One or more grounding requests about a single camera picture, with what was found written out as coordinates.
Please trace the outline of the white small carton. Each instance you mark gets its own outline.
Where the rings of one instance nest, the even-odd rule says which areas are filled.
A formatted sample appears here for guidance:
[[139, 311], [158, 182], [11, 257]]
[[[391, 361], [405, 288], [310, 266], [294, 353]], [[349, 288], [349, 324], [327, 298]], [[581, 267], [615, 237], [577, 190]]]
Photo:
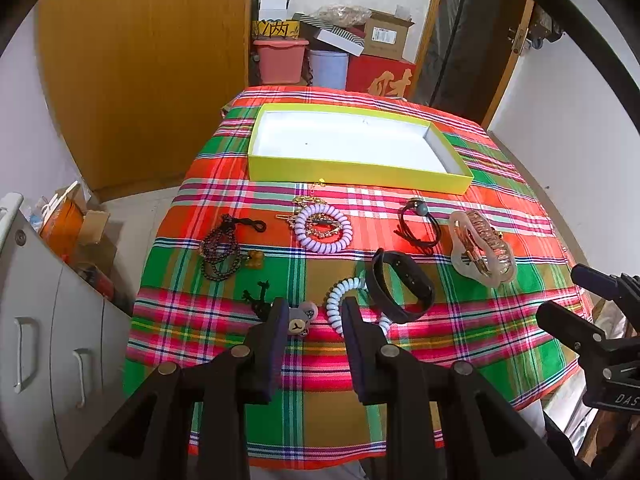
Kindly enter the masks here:
[[258, 21], [286, 21], [290, 0], [257, 0]]

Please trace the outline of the plaid red green tablecloth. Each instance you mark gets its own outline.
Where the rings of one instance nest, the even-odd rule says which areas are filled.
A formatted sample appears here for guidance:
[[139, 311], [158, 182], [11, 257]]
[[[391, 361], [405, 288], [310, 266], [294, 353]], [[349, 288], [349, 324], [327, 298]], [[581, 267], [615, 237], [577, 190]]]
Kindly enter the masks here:
[[[376, 186], [254, 183], [250, 132], [271, 103], [341, 105], [434, 122], [470, 168], [460, 195], [426, 193], [431, 217], [408, 214], [416, 235], [439, 234], [430, 252], [397, 235], [398, 210], [413, 190]], [[447, 221], [477, 210], [510, 245], [514, 280], [487, 288], [450, 260]], [[526, 408], [578, 371], [577, 356], [537, 325], [552, 300], [588, 316], [588, 295], [570, 278], [573, 258], [518, 170], [475, 122], [393, 98], [312, 87], [254, 87], [228, 105], [196, 156], [160, 224], [146, 260], [129, 333], [124, 390], [132, 393], [160, 363], [189, 367], [243, 341], [257, 323], [256, 299], [310, 301], [354, 297], [378, 320], [366, 287], [378, 248], [409, 255], [435, 285], [434, 304], [387, 337], [416, 358], [448, 366], [471, 362], [514, 408]]]

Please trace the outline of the yellow shallow box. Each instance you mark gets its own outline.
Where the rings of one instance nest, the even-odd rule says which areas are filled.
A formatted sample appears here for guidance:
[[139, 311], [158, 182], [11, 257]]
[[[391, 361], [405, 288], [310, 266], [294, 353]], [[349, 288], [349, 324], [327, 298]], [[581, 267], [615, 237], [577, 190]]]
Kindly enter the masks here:
[[429, 120], [365, 108], [272, 103], [250, 135], [255, 182], [324, 182], [462, 195], [469, 167]]

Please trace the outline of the orange container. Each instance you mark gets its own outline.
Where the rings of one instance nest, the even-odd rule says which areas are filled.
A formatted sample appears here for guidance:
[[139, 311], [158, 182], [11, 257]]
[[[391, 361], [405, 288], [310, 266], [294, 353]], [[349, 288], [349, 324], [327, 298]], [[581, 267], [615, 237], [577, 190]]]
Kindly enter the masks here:
[[70, 262], [73, 257], [84, 214], [72, 198], [56, 198], [44, 206], [40, 237], [58, 258]]

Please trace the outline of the yellow black printed tin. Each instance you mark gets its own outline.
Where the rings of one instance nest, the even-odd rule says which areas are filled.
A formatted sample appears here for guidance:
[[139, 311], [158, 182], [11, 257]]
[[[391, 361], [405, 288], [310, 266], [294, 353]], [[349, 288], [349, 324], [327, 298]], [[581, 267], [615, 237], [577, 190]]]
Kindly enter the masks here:
[[299, 29], [299, 21], [295, 20], [252, 21], [252, 38], [256, 40], [298, 39]]

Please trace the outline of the red gift box gold character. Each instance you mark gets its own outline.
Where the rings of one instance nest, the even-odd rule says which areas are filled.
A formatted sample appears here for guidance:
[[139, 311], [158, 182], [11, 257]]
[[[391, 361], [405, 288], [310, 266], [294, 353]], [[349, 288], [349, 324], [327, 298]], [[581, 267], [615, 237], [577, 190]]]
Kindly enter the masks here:
[[373, 55], [352, 56], [349, 60], [346, 90], [371, 96], [405, 98], [412, 86], [416, 66], [406, 60]]

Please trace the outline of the grey cabinet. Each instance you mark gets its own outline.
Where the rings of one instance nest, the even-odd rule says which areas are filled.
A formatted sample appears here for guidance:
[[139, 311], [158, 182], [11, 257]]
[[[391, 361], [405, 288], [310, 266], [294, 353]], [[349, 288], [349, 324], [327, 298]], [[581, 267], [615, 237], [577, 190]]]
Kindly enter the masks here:
[[34, 479], [63, 479], [117, 410], [130, 318], [1, 200], [1, 434]]

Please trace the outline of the pink plastic bin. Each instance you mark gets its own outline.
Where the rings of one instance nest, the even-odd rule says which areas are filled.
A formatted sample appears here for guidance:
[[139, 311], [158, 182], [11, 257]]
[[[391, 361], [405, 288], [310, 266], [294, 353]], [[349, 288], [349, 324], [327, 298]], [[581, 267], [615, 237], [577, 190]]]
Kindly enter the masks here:
[[255, 40], [260, 81], [263, 84], [298, 84], [307, 46], [306, 39]]

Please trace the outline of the wooden wardrobe door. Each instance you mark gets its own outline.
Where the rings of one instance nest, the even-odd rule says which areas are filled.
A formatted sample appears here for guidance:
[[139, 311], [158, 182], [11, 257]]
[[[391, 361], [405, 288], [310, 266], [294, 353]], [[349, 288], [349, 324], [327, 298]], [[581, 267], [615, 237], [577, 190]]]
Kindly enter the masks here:
[[100, 200], [180, 183], [248, 78], [250, 0], [40, 0], [40, 77]]

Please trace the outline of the brown cardboard box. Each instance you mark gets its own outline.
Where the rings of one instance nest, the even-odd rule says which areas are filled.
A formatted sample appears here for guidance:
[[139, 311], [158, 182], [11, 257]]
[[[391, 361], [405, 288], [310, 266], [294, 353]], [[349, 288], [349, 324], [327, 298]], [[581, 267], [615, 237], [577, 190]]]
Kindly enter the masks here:
[[364, 55], [399, 61], [404, 54], [408, 30], [413, 21], [372, 10], [364, 24]]

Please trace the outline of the clear plastic bag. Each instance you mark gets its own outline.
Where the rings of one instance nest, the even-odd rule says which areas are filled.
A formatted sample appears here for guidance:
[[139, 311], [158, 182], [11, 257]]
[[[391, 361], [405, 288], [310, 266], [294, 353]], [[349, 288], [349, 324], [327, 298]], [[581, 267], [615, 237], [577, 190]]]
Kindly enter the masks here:
[[371, 15], [372, 10], [365, 6], [343, 6], [342, 4], [322, 6], [311, 13], [313, 18], [341, 28], [363, 26]]

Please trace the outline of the lavender plastic bucket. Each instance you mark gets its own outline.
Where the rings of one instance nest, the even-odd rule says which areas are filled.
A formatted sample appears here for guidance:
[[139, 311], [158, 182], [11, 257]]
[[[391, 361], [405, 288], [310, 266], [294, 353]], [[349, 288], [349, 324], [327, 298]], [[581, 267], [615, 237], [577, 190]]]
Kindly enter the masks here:
[[313, 86], [334, 90], [345, 89], [349, 61], [346, 52], [310, 50], [308, 61]]

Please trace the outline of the dark door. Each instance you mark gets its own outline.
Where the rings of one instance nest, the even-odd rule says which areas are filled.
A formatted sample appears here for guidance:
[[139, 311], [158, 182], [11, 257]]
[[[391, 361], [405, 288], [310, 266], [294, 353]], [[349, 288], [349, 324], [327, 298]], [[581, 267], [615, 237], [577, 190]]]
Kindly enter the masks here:
[[533, 0], [430, 0], [413, 102], [488, 128], [520, 56]]

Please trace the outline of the translucent large hair claw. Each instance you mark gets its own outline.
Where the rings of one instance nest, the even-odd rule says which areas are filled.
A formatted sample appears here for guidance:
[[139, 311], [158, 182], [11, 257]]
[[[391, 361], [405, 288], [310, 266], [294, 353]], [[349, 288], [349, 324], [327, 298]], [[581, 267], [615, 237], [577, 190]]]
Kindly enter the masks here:
[[459, 274], [487, 288], [511, 283], [516, 262], [510, 245], [477, 210], [456, 210], [449, 216], [451, 262]]

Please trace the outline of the white striped flat box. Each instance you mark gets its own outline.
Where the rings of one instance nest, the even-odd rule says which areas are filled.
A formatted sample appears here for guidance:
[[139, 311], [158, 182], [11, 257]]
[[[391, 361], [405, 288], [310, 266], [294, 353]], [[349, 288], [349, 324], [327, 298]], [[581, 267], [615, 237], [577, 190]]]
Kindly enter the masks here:
[[353, 56], [362, 55], [364, 50], [362, 38], [339, 27], [319, 28], [314, 38]]

